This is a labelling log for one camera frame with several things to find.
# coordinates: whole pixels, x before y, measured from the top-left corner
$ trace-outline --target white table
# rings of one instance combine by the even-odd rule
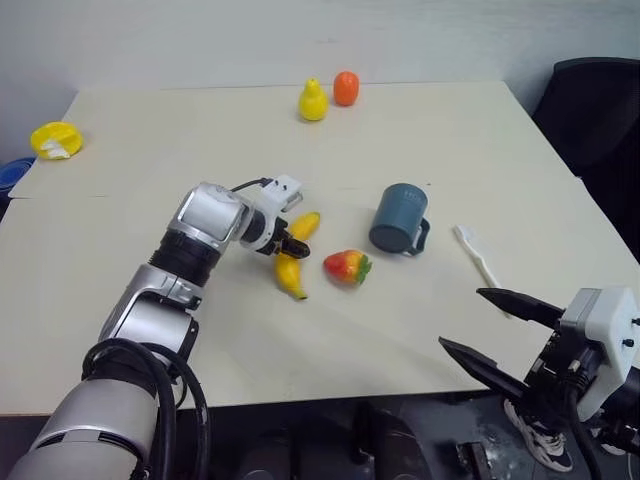
[[[67,119],[85,148],[38,162],[0,224],[0,413],[55,408],[182,196],[204,179],[288,173],[305,189],[288,218],[323,216],[303,266],[305,302],[278,291],[272,259],[238,245],[214,270],[191,357],[212,405],[479,388],[438,336],[522,377],[549,331],[474,293],[483,281],[451,233],[457,223],[479,233],[508,288],[560,306],[582,286],[627,284],[640,298],[631,253],[502,83],[364,86],[355,107],[317,124],[296,118],[297,93],[78,95]],[[367,241],[382,190],[403,180],[430,199],[432,232],[413,259]],[[373,258],[357,290],[321,269],[345,248]]]

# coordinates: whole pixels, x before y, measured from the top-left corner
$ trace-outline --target toy fruit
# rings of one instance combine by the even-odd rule
[[[299,216],[295,222],[289,225],[289,233],[296,240],[304,242],[316,231],[319,223],[320,214],[318,212],[309,212]]]
[[[31,134],[31,147],[38,156],[47,160],[70,158],[81,146],[82,135],[70,123],[47,123]]]
[[[298,217],[289,227],[289,233],[300,241],[307,240],[318,228],[320,214],[310,212]],[[307,294],[300,284],[300,263],[297,259],[279,253],[276,255],[274,270],[276,280],[283,290],[287,291],[297,300],[304,300]]]
[[[348,107],[358,98],[360,80],[353,72],[340,72],[333,81],[333,99],[338,105]]]
[[[324,268],[336,280],[343,283],[361,284],[373,264],[358,250],[345,250],[324,259]]]
[[[279,253],[276,255],[275,272],[278,284],[293,295],[296,300],[307,298],[307,294],[300,285],[300,264],[297,259]]]
[[[315,78],[310,78],[304,86],[298,101],[300,116],[305,120],[322,120],[329,109],[329,98]]]

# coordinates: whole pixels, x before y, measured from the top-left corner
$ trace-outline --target yellow object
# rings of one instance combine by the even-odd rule
[[[70,158],[82,147],[82,135],[70,123],[51,122],[33,131],[31,147],[48,160]]]
[[[304,242],[318,228],[320,214],[318,212],[305,213],[298,217],[289,227],[293,238]],[[304,300],[307,294],[300,284],[300,263],[297,259],[279,253],[276,255],[274,271],[278,285],[291,294],[296,300]]]
[[[279,253],[275,261],[276,280],[278,284],[289,292],[296,300],[304,300],[307,294],[300,285],[300,264],[298,260]]]
[[[295,222],[289,225],[289,233],[293,238],[305,242],[316,231],[320,223],[320,214],[318,212],[309,212],[299,216]]]
[[[329,97],[318,80],[310,78],[304,86],[298,101],[298,110],[306,120],[322,120],[329,109]]]

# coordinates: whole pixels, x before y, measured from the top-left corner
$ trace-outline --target black chair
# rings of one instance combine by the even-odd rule
[[[533,120],[640,262],[640,61],[557,63]]]

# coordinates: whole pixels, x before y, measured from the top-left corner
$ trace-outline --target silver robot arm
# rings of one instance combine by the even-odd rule
[[[159,344],[186,361],[198,333],[191,313],[200,305],[210,271],[229,243],[237,240],[266,255],[282,251],[307,256],[308,247],[293,239],[278,217],[302,199],[300,183],[283,175],[264,179],[262,186],[255,203],[219,185],[194,188],[149,263],[133,276],[99,340]],[[126,353],[105,357],[84,372],[84,380],[52,414],[10,480],[125,480],[148,475],[158,390],[135,358]],[[156,357],[172,372],[170,360]]]

